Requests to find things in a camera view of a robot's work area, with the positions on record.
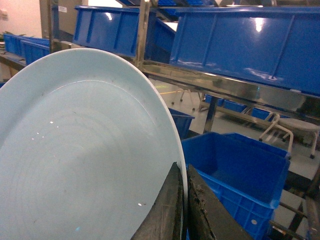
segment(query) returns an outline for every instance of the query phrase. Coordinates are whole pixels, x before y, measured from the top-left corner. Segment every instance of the chair leg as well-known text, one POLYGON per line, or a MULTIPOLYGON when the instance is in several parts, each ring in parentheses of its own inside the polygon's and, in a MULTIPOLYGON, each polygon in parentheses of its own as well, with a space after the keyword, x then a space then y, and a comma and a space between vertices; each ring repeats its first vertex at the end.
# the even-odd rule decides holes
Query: chair leg
POLYGON ((315 158, 318 136, 319 136, 319 132, 318 131, 314 132, 314 139, 313 139, 312 148, 311 148, 311 155, 310 155, 311 159, 315 158))
POLYGON ((182 95, 181 95, 181 97, 180 97, 180 102, 182 102, 182 101, 183 101, 183 99, 182 99, 182 98, 184 97, 184 94, 185 94, 185 91, 183 91, 183 92, 182 92, 182 95))
POLYGON ((192 111, 195 111, 195 105, 194 105, 194 100, 192 99, 192 95, 191 95, 191 90, 188 89, 188 93, 190 95, 190 100, 191 100, 191 105, 192 105, 192 111))
POLYGON ((291 155, 291 152, 292 152, 292 145, 294 143, 294 134, 292 131, 290 131, 289 129, 283 127, 283 126, 280 126, 280 125, 276 125, 276 127, 282 131, 285 131, 287 134, 290 135, 290 139, 289 139, 289 146, 288 146, 288 153, 291 155))
POLYGON ((262 138, 264 135, 266 135, 275 125, 277 124, 276 121, 274 121, 260 136, 259 136, 259 141, 262 142, 262 138))
POLYGON ((282 142, 285 142, 286 141, 286 138, 289 136, 289 133, 287 133, 286 135, 283 136, 282 138, 282 142))
POLYGON ((172 102, 171 102, 172 105, 175 104, 175 100, 176 100, 176 97, 177 97, 177 95, 178 95, 178 92, 179 92, 179 90, 175 91, 175 93, 174 93, 174 95, 173 95, 172 102))

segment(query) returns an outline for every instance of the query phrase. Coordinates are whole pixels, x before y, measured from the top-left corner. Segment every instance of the metal pole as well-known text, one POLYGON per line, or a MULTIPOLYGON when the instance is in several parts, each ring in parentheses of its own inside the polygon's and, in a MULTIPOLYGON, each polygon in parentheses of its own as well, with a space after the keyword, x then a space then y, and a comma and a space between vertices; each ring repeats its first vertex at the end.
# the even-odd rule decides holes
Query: metal pole
POLYGON ((214 118, 215 118, 215 114, 216 114, 217 101, 218 101, 218 98, 215 96, 212 96, 210 106, 208 109, 208 114, 207 114, 206 120, 205 120, 205 125, 204 125, 204 130, 203 130, 204 134, 211 132, 211 128, 214 123, 214 118))
POLYGON ((0 82, 3 82, 4 78, 3 78, 3 74, 2 74, 2 64, 0 63, 0 82))
POLYGON ((151 6, 150 0, 141 0, 138 36, 137 36, 136 53, 135 53, 135 60, 134 60, 134 65, 137 68, 139 68, 142 65, 142 62, 145 58, 150 6, 151 6))
POLYGON ((50 47, 50 53, 53 52, 53 35, 52 35, 52 3, 51 0, 47 0, 47 12, 48 12, 48 35, 49 35, 49 47, 50 47))

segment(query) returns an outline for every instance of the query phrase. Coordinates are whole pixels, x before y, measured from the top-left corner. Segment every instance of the plate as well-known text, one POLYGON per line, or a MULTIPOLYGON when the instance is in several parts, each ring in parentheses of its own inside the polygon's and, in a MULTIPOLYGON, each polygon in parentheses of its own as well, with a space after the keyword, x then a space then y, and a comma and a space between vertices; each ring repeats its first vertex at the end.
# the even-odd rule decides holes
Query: plate
POLYGON ((130 239, 173 162, 187 190, 168 108, 114 54, 41 58, 0 89, 0 116, 0 239, 130 239))

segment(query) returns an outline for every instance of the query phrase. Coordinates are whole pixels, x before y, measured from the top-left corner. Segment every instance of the blue plastic crate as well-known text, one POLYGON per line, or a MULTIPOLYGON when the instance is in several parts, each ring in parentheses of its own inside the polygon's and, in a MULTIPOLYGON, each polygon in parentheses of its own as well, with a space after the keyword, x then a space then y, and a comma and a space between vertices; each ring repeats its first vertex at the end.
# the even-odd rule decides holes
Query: blue plastic crate
POLYGON ((21 41, 25 54, 25 63, 27 65, 50 54, 50 47, 40 45, 30 41, 21 41))
POLYGON ((233 218, 261 240, 280 203, 290 162, 259 141, 209 132, 182 141, 192 164, 233 218))
POLYGON ((176 129, 178 130, 180 139, 184 139, 188 135, 189 127, 194 116, 169 108, 176 129))
POLYGON ((241 103, 237 103, 234 101, 230 101, 230 100, 225 100, 224 101, 224 108, 225 109, 229 109, 238 113, 241 113, 243 110, 245 110, 247 106, 241 103))
POLYGON ((264 149, 265 151, 267 151, 269 153, 273 153, 273 154, 278 155, 278 156, 285 158, 285 159, 289 159, 289 156, 290 156, 287 151, 285 151, 281 148, 271 146, 267 143, 264 143, 262 141, 257 141, 253 138, 243 136, 239 133, 235 133, 235 132, 225 133, 225 134, 223 134, 223 136, 226 136, 228 138, 233 138, 233 139, 238 140, 242 143, 252 145, 252 146, 255 146, 260 149, 264 149))
POLYGON ((25 57, 22 41, 28 41, 36 44, 49 46, 49 40, 44 38, 29 37, 29 36, 18 36, 12 34, 4 34, 4 46, 5 50, 9 53, 16 54, 20 57, 25 57))
POLYGON ((265 120, 268 116, 269 116, 270 112, 266 111, 266 110, 262 110, 262 109, 258 109, 258 108, 253 108, 252 109, 252 113, 251 116, 258 118, 258 119, 262 119, 265 120))
MULTIPOLYGON (((90 48, 134 57, 137 48, 139 9, 76 6, 73 42, 90 48)), ((145 59, 169 63, 175 31, 149 13, 145 59)))
MULTIPOLYGON (((212 96, 211 95, 209 95, 209 94, 206 94, 205 95, 205 99, 204 99, 204 102, 206 102, 206 103, 211 103, 211 99, 212 99, 212 96)), ((222 98, 219 98, 218 99, 218 101, 217 101, 217 103, 216 103, 216 105, 218 106, 218 107, 222 107, 222 105, 224 104, 224 99, 222 99, 222 98)))
POLYGON ((320 7, 191 7, 176 14, 171 65, 320 95, 320 7))

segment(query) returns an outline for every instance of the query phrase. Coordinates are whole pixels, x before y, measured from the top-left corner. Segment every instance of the floor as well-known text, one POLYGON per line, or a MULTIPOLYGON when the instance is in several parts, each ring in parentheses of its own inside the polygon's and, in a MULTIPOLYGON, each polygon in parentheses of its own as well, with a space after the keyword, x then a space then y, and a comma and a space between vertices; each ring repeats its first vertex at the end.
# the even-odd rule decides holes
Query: floor
MULTIPOLYGON (((151 82, 154 84, 156 89, 159 91, 160 95, 164 99, 165 103, 169 108, 178 110, 180 112, 192 115, 195 119, 192 120, 190 130, 202 133, 204 130, 204 125, 207 117, 207 110, 198 111, 199 106, 199 97, 197 93, 192 93, 192 99, 194 102, 195 111, 192 111, 193 106, 191 103, 191 99, 188 93, 185 93, 183 96, 183 101, 180 101, 181 93, 179 93, 175 100, 173 100, 175 96, 175 91, 178 89, 177 86, 164 83, 161 81, 152 80, 151 82)), ((244 120, 236 119, 232 116, 228 116, 224 113, 217 112, 214 117, 212 132, 217 132, 220 134, 224 133, 239 133, 245 135, 247 137, 258 139, 259 135, 264 131, 263 127, 259 127, 257 125, 249 125, 244 120)), ((288 143, 282 142, 279 137, 271 137, 268 141, 269 144, 276 146, 281 149, 287 150, 288 143)), ((292 148, 291 160, 289 170, 291 172, 302 175, 306 178, 312 179, 316 173, 316 170, 320 164, 320 153, 318 151, 315 152, 315 159, 309 158, 310 156, 310 148, 305 147, 301 144, 294 143, 292 148)), ((301 198, 298 196, 291 194, 287 191, 282 191, 281 202, 298 208, 301 203, 301 198)), ((278 209, 275 210, 274 220, 281 225, 288 227, 292 218, 294 217, 294 213, 287 210, 286 208, 279 206, 278 209)), ((307 220, 304 219, 297 231, 298 234, 302 236, 306 236, 307 234, 308 223, 307 220)))

